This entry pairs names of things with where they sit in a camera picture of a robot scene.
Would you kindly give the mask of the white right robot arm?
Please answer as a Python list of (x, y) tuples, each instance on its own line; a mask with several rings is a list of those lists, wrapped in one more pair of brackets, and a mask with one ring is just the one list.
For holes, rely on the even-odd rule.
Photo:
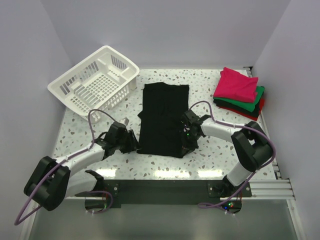
[(181, 124), (183, 156), (199, 147), (198, 139), (201, 137), (215, 137), (233, 144), (238, 163), (222, 180), (222, 189), (227, 196), (235, 196), (253, 173), (275, 158), (275, 146), (255, 121), (234, 125), (214, 120), (209, 115), (199, 117), (188, 110), (182, 115)]

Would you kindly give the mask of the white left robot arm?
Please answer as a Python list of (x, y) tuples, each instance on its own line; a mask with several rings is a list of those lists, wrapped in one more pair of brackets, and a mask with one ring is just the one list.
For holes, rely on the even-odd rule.
[(47, 211), (56, 209), (62, 201), (75, 193), (70, 178), (89, 165), (112, 156), (115, 151), (123, 154), (140, 148), (134, 131), (120, 122), (114, 122), (108, 131), (101, 133), (93, 143), (79, 151), (56, 159), (43, 157), (24, 187), (24, 194)]

